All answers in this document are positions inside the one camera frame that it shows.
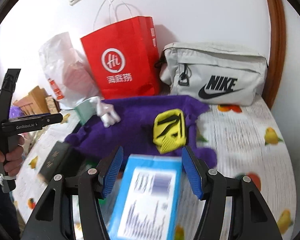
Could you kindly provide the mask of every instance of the paper bag handle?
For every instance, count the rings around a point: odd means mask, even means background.
[[[101,9],[102,9],[102,7],[103,7],[103,5],[105,4],[106,1],[109,1],[109,3],[110,3],[110,4],[109,4],[109,19],[110,19],[110,6],[111,6],[111,7],[112,7],[112,10],[113,10],[113,13],[114,13],[114,18],[115,18],[116,22],[118,21],[117,16],[115,15],[115,10],[114,10],[114,7],[113,7],[113,5],[112,5],[112,2],[111,2],[110,0],[104,0],[103,3],[102,3],[101,6],[100,6],[98,12],[97,12],[96,18],[94,19],[93,27],[92,27],[92,30],[93,30],[93,31],[95,31],[95,25],[96,25],[98,16],[99,16],[100,11],[101,11]]]
[[[115,0],[112,0],[111,1],[111,4],[109,4],[109,8],[108,8],[108,14],[109,14],[109,21],[110,21],[110,24],[111,24],[111,19],[110,19],[110,6],[112,5],[112,3],[114,2]],[[130,12],[130,18],[132,18],[133,16],[132,16],[132,12],[131,12],[131,10],[130,10],[130,8],[128,7],[128,5],[124,2],[124,1],[122,1],[122,0],[119,0],[120,2],[122,2],[127,8],[128,8],[128,10],[129,10],[129,12]]]

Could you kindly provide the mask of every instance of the black gripper frame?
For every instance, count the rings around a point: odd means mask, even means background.
[[[206,163],[185,147],[201,176],[206,200],[194,240],[219,240],[226,197],[232,197],[228,240],[282,240],[277,223],[258,188],[249,177],[232,179],[209,173]]]
[[[72,195],[79,196],[84,239],[110,240],[98,199],[104,199],[103,179],[118,151],[119,146],[99,162],[96,171],[69,178],[56,175],[32,211],[22,240],[75,240]]]
[[[62,121],[62,114],[43,114],[9,119],[13,92],[21,69],[8,69],[4,76],[0,92],[0,150],[6,155],[19,144],[18,134],[41,130],[42,127]],[[4,170],[4,163],[0,162],[0,174],[8,176]],[[16,188],[15,180],[3,180],[2,191],[8,193]]]

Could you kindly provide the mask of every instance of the dark jeans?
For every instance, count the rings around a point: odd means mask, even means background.
[[[17,211],[9,194],[3,193],[0,185],[0,223],[13,240],[20,239]]]

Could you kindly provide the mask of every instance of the mint green object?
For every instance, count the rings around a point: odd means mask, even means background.
[[[99,205],[103,206],[104,204],[106,204],[106,200],[107,199],[98,199]]]
[[[90,99],[78,104],[74,110],[79,116],[81,125],[84,125],[93,115],[97,114],[96,108],[90,103]]]

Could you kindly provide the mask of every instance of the blue box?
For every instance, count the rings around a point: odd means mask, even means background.
[[[130,155],[111,216],[111,240],[173,240],[180,157]]]

